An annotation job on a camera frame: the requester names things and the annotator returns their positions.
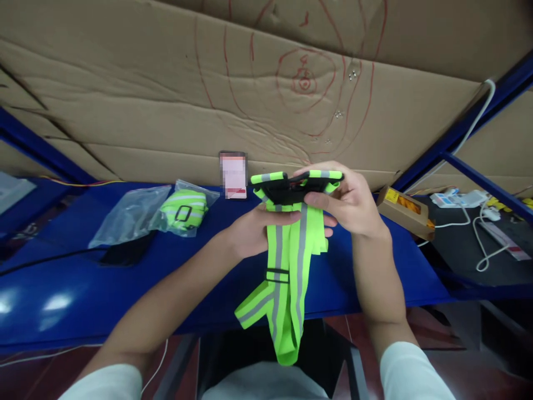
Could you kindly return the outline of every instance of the hand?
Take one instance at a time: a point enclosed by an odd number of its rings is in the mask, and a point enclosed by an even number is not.
[[[340,171],[344,174],[344,180],[331,196],[324,193],[308,193],[305,196],[307,204],[329,212],[351,233],[373,237],[388,232],[363,175],[337,161],[326,161],[299,169],[293,176],[310,169]]]
[[[239,258],[255,256],[268,250],[267,225],[291,225],[300,220],[299,211],[273,212],[266,211],[260,204],[252,211],[238,218],[229,228],[223,231],[229,245]],[[324,224],[329,227],[337,225],[335,218],[324,215]],[[324,236],[333,235],[331,228],[324,229]]]

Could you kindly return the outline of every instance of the white sleeve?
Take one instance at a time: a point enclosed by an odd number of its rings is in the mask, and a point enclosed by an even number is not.
[[[137,368],[116,364],[80,379],[59,400],[140,400],[142,386],[143,377]]]
[[[426,354],[412,343],[391,344],[379,369],[386,400],[455,399]]]

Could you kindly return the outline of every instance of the blurred phone screen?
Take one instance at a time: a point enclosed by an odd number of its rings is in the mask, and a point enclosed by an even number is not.
[[[219,157],[222,187],[226,199],[246,199],[246,153],[220,152]]]

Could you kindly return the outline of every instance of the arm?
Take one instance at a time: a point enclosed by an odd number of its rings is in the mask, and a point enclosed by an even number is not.
[[[333,196],[309,193],[305,202],[333,215],[352,233],[357,294],[378,357],[395,342],[418,343],[406,319],[404,291],[393,259],[389,229],[381,219],[365,178],[338,162],[307,166],[341,171],[344,180]]]
[[[274,213],[258,207],[237,219],[133,305],[78,380],[122,363],[143,373],[155,350],[233,267],[267,250],[267,225],[288,225],[299,218],[299,212]]]

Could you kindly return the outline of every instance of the orange cardboard box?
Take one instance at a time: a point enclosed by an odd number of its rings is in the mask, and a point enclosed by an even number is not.
[[[376,204],[381,215],[412,234],[427,241],[435,237],[435,223],[429,219],[429,209],[425,204],[389,186],[379,192]]]

